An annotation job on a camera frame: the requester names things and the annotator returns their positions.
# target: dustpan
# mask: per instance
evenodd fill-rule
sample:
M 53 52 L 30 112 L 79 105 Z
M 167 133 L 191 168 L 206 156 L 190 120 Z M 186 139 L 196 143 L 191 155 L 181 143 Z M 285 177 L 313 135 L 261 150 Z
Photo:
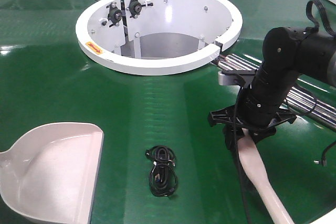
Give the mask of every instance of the dustpan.
M 103 131 L 89 123 L 34 128 L 0 153 L 0 194 L 34 223 L 88 224 Z

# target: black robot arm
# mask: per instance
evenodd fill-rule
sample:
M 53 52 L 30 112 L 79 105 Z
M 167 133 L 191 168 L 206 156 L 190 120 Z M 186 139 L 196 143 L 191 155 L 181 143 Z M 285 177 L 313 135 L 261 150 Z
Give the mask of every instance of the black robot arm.
M 319 10 L 324 7 L 319 1 L 307 4 L 307 16 L 315 27 L 279 27 L 269 31 L 263 43 L 264 60 L 251 84 L 239 94 L 236 117 L 233 117 L 234 105 L 210 112 L 211 126 L 217 123 L 232 126 L 235 122 L 238 129 L 249 129 L 258 142 L 275 134 L 275 126 L 296 119 L 289 110 L 279 107 L 301 74 L 336 86 L 336 34 L 325 11 L 321 16 L 329 34 L 319 32 L 319 23 L 311 15 L 312 3 Z

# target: green surface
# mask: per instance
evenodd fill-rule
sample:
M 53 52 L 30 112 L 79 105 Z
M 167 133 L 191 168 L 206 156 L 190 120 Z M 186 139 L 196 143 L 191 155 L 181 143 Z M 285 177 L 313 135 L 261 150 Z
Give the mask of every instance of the green surface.
M 261 59 L 268 30 L 310 26 L 308 0 L 230 0 L 244 19 L 229 50 Z M 217 69 L 139 77 L 91 61 L 79 48 L 75 23 L 93 0 L 0 0 L 0 151 L 25 132 L 61 121 L 90 122 L 105 134 L 92 224 L 245 223 L 236 168 L 222 127 L 209 111 L 235 102 L 236 87 L 220 87 Z M 336 7 L 323 1 L 336 27 Z M 319 98 L 335 106 L 335 89 Z M 269 179 L 295 223 L 336 206 L 336 150 L 328 166 L 313 164 L 335 133 L 308 118 L 278 127 L 258 144 Z M 144 152 L 164 144 L 177 155 L 179 187 L 156 198 L 148 188 Z M 247 193 L 253 223 L 272 223 L 259 196 Z M 28 224 L 0 201 L 0 223 Z

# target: warning sticker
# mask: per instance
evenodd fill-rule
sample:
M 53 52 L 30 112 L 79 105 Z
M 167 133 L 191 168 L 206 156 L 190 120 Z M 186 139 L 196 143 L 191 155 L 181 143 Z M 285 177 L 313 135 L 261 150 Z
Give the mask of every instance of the warning sticker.
M 87 45 L 93 52 L 95 52 L 96 55 L 100 55 L 103 53 L 103 50 L 91 41 L 86 42 L 85 45 Z

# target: wire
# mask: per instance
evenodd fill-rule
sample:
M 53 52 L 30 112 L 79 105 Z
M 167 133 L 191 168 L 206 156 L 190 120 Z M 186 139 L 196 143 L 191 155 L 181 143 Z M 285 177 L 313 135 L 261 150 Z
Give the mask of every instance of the wire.
M 239 152 L 238 152 L 238 139 L 237 139 L 237 125 L 236 125 L 236 119 L 237 119 L 237 109 L 238 109 L 238 102 L 241 95 L 241 92 L 243 90 L 243 87 L 240 86 L 240 89 L 238 91 L 235 107 L 234 107 L 234 114 L 233 114 L 233 135 L 234 135 L 234 143 L 235 143 L 235 150 L 236 150 L 236 158 L 237 158 L 237 169 L 238 169 L 238 177 L 239 177 L 239 185 L 240 185 L 240 193 L 241 193 L 241 199 L 243 201 L 246 221 L 248 224 L 251 224 L 251 216 L 247 205 L 247 199 L 243 190 L 243 171 L 242 171 L 242 164 L 240 163 L 239 159 Z
M 321 164 L 322 166 L 326 166 L 327 165 L 327 158 L 325 157 L 327 152 L 336 145 L 336 141 L 334 141 L 333 143 L 329 144 L 322 152 L 322 157 L 321 157 Z
M 170 196 L 177 189 L 175 154 L 164 145 L 157 145 L 146 150 L 145 156 L 154 164 L 149 172 L 149 186 L 152 194 L 157 197 Z

